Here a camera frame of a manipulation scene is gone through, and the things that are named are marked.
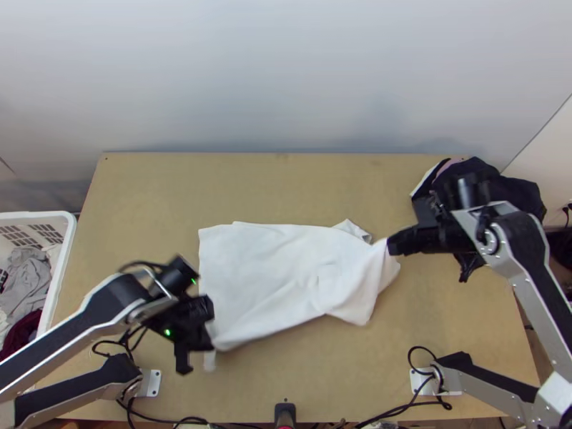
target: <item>white laundry basket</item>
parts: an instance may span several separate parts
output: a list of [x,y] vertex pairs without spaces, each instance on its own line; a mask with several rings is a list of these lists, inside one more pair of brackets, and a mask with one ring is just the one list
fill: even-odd
[[33,246],[41,249],[61,244],[54,275],[41,312],[38,335],[48,330],[54,316],[76,225],[76,218],[68,212],[0,213],[0,268],[6,267],[8,257],[15,247]]

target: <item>white cloth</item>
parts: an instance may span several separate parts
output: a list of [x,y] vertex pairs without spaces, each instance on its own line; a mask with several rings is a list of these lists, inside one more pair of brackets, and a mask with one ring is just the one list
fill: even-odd
[[[364,325],[399,273],[386,239],[345,220],[335,227],[233,222],[199,230],[199,289],[214,304],[207,324],[226,351],[324,314]],[[214,368],[214,355],[205,358]]]

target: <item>silver arm segment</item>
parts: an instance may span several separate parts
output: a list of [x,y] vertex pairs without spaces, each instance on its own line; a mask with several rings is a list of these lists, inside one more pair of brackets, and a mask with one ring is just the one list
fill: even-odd
[[572,405],[572,314],[548,267],[548,245],[538,220],[508,202],[494,202],[495,217],[485,230],[485,242],[476,231],[483,207],[453,211],[477,251],[490,267],[514,288],[541,340],[554,372],[540,389],[473,364],[459,352],[432,363],[443,388],[462,391],[512,415],[527,425],[568,427]]
[[110,356],[92,373],[22,392],[99,337],[153,322],[154,317],[162,317],[163,312],[181,304],[178,297],[184,295],[196,272],[181,257],[162,267],[163,281],[150,275],[159,287],[153,290],[133,274],[108,277],[84,298],[72,316],[1,362],[0,429],[32,428],[97,399],[127,401],[148,393],[150,385],[154,386],[152,395],[156,395],[158,382],[151,383],[150,378],[160,380],[160,372],[142,372],[125,354]]

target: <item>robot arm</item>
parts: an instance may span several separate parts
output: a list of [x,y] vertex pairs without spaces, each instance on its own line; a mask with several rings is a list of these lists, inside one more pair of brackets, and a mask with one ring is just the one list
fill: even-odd
[[112,275],[70,318],[0,363],[0,428],[31,428],[97,399],[127,402],[146,389],[156,395],[157,386],[148,388],[151,371],[140,370],[126,354],[111,356],[92,373],[21,394],[101,336],[145,325],[174,343],[181,373],[192,370],[190,350],[212,349],[204,329],[214,317],[212,303],[185,293],[199,277],[190,265],[176,257],[167,266],[147,264],[144,273],[152,279],[149,289],[134,274]]
[[568,428],[572,424],[572,313],[548,267],[542,226],[533,215],[508,202],[471,207],[470,190],[464,185],[460,181],[459,207],[450,211],[454,222],[421,235],[416,227],[398,232],[389,239],[390,253],[478,252],[508,279],[554,371],[537,388],[480,368],[464,352],[434,360],[432,371],[444,390],[475,396],[528,428]]

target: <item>metal bracket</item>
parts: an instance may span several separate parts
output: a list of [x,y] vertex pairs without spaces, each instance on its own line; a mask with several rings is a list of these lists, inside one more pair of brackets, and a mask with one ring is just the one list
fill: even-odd
[[141,387],[135,395],[136,398],[154,398],[159,394],[159,387],[161,385],[161,371],[160,370],[141,370],[143,380],[141,380]]
[[[419,371],[423,371],[424,373],[432,373],[434,368],[426,367],[426,368],[418,368]],[[425,380],[427,380],[430,376],[423,375],[420,373],[416,373],[414,370],[409,370],[409,381],[411,382],[411,393],[416,394],[419,386],[423,384]],[[463,392],[461,391],[452,391],[452,392],[439,392],[439,380],[437,378],[432,379],[426,385],[423,386],[419,395],[422,396],[459,396],[462,395]]]

